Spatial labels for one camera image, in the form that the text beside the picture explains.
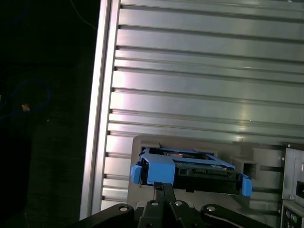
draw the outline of black background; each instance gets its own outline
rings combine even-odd
[[[73,2],[97,27],[100,1]],[[26,207],[4,224],[60,228],[79,219],[96,30],[80,20],[70,0],[30,0],[25,16],[16,20],[26,4],[27,0],[0,0],[0,104],[31,78],[45,81],[52,97],[39,112],[0,120],[0,161],[2,167],[10,166],[2,177],[22,182],[18,173],[26,172],[26,165],[21,167],[24,154],[30,149],[31,155]],[[47,97],[43,84],[30,83],[9,100],[0,118],[19,111],[22,104],[33,109]],[[7,136],[27,139],[29,146],[4,147]],[[1,185],[9,188],[3,181]]]

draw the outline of bolt head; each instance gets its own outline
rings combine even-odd
[[[210,212],[214,212],[216,209],[215,209],[215,207],[210,206],[210,207],[207,207],[207,210],[210,211]]]
[[[122,207],[120,207],[120,208],[119,208],[119,210],[120,210],[120,211],[127,211],[127,210],[128,210],[128,208],[127,208],[127,207],[125,207],[125,206],[122,206]]]
[[[175,204],[176,206],[181,206],[181,205],[182,205],[182,202],[176,201],[174,204]]]

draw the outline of aluminum extrusion panel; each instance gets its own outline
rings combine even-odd
[[[102,200],[104,205],[126,200],[125,191],[116,191],[125,187],[104,186],[107,179],[128,181],[137,135],[263,145],[304,142],[302,4],[102,2],[108,20],[98,28],[97,42],[104,45],[96,48],[81,217],[98,212]],[[267,154],[269,159],[261,161],[255,155],[261,168],[280,166],[277,148],[255,150],[278,158]],[[278,194],[265,190],[271,184],[278,189],[279,176],[266,176],[272,180],[255,183],[261,200]],[[262,208],[267,202],[251,205]],[[267,216],[275,220],[277,214]]]

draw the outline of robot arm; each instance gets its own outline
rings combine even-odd
[[[270,228],[256,220],[215,204],[200,211],[175,198],[171,184],[154,183],[154,199],[136,210],[128,204],[117,204],[85,218],[70,228]]]

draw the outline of blue cable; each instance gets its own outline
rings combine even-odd
[[[13,24],[13,23],[18,23],[19,21],[21,21],[26,15],[27,13],[29,12],[29,6],[30,6],[30,0],[25,0],[25,7],[24,7],[24,10],[23,12],[21,13],[21,15],[19,16],[16,16],[13,20],[9,20],[9,21],[6,21],[6,22],[0,22],[0,25],[2,24]]]
[[[19,114],[30,114],[30,113],[33,113],[33,112],[37,112],[37,111],[40,111],[41,109],[43,109],[44,107],[46,107],[51,99],[51,92],[50,92],[50,89],[49,87],[47,86],[47,84],[41,80],[41,79],[37,79],[37,78],[32,78],[32,79],[29,79],[23,83],[21,83],[19,86],[17,86],[17,88],[11,93],[11,95],[7,98],[7,100],[0,106],[0,110],[3,109],[7,104],[8,104],[8,101],[26,84],[28,83],[31,83],[31,82],[40,82],[42,83],[46,90],[47,90],[47,100],[45,103],[43,103],[42,105],[38,106],[37,108],[34,108],[32,110],[29,110],[29,111],[19,111],[19,112],[14,112],[14,113],[10,113],[8,115],[5,115],[5,116],[2,116],[0,117],[0,120],[3,120],[5,118],[8,118],[8,117],[11,117],[11,116],[15,116],[15,115],[19,115]]]

